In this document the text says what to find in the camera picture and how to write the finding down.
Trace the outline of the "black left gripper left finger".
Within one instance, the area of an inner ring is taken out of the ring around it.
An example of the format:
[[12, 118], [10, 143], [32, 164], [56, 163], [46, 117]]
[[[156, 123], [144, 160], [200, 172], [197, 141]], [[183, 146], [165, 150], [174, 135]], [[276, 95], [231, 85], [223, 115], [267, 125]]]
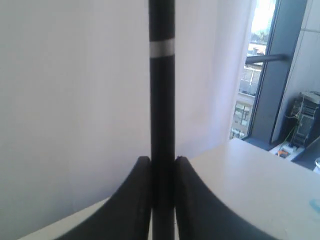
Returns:
[[146, 240], [152, 209], [151, 160], [140, 156], [117, 191], [59, 240]]

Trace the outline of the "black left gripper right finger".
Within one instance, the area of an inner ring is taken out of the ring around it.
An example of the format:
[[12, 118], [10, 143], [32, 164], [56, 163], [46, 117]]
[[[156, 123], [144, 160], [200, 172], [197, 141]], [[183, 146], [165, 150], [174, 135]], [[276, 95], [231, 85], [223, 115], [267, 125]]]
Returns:
[[186, 157], [174, 162], [174, 204], [181, 240], [268, 240], [205, 185]]

